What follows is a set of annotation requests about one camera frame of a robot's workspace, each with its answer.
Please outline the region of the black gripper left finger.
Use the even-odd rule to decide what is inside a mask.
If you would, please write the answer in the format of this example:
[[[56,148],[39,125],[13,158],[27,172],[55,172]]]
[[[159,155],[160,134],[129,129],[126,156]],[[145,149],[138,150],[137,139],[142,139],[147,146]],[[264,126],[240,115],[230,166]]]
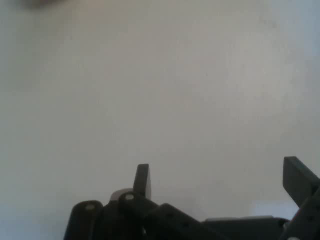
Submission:
[[[76,204],[66,240],[223,240],[225,236],[169,204],[151,201],[148,164],[137,167],[133,187],[114,192],[107,205]]]

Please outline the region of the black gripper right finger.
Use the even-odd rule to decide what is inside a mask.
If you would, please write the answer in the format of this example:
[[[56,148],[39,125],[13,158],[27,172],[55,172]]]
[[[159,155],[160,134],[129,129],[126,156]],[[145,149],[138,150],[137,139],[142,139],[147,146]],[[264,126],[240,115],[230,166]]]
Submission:
[[[298,211],[284,228],[281,240],[320,238],[320,178],[295,156],[284,158],[283,187]]]

